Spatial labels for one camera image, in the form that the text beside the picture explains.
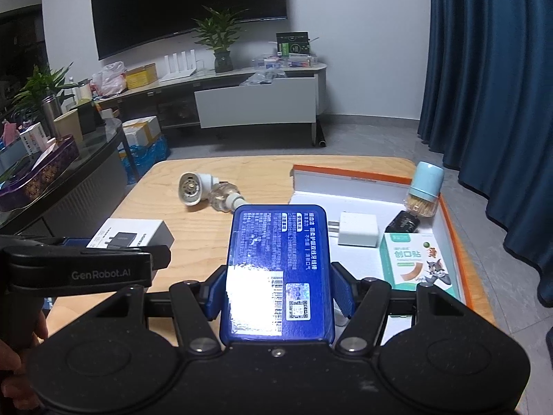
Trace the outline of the left hand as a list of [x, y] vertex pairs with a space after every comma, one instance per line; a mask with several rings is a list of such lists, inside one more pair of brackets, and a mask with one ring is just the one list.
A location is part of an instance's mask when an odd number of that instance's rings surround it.
[[48, 336], [46, 317], [43, 311], [40, 311], [28, 349], [16, 352], [1, 341], [1, 373], [7, 374], [5, 378], [1, 378], [1, 399], [8, 401], [17, 414], [40, 407], [39, 399], [26, 375], [26, 365], [31, 349], [45, 341]]

